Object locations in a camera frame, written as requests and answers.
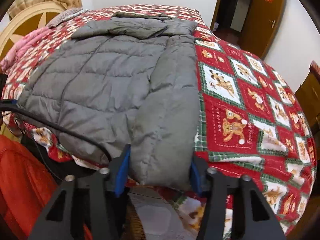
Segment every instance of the red bedspread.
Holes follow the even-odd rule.
[[[215,37],[198,11],[161,5],[128,5],[89,11],[54,28],[29,49],[9,71],[3,98],[18,98],[37,66],[74,31],[90,20],[109,19],[113,13],[158,14],[194,20],[198,63],[200,122],[195,152],[224,174],[250,175],[265,195],[287,234],[302,216],[315,180],[315,144],[294,93],[282,77],[255,55]],[[4,121],[15,128],[14,117]],[[74,159],[46,128],[27,125],[36,141],[56,161]],[[172,191],[159,189],[167,198]],[[203,216],[204,200],[182,195],[173,203],[195,232]],[[224,238],[232,224],[232,198],[227,201]]]

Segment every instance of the wooden door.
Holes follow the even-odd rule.
[[[285,0],[252,0],[238,45],[264,58],[284,10]]]

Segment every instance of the gray fabric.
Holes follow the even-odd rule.
[[[39,67],[18,105],[101,143],[112,157],[131,143],[141,184],[184,189],[199,113],[195,27],[179,19],[89,22]],[[96,147],[52,131],[74,155],[107,162]]]

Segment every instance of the door frame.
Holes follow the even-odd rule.
[[[213,30],[214,23],[215,23],[215,21],[217,19],[219,7],[220,7],[220,2],[221,2],[221,0],[217,0],[217,2],[216,2],[216,7],[214,9],[214,13],[213,13],[213,17],[212,17],[212,21],[211,21],[211,25],[210,25],[210,30]],[[270,47],[271,47],[271,45],[272,45],[272,43],[274,41],[274,38],[275,38],[275,36],[276,36],[276,34],[277,34],[278,30],[279,30],[280,24],[282,22],[282,17],[283,17],[283,14],[284,14],[284,9],[285,9],[286,3],[287,3],[287,0],[283,0],[283,3],[281,5],[281,14],[279,15],[278,19],[276,20],[276,30],[272,33],[272,35],[270,37],[270,40],[269,40],[268,44],[266,45],[266,48],[263,51],[263,54],[261,56],[262,60],[265,59],[267,53],[269,52],[269,49],[270,49]]]

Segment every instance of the doorway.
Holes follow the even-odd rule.
[[[286,0],[217,0],[211,30],[222,40],[264,58]]]

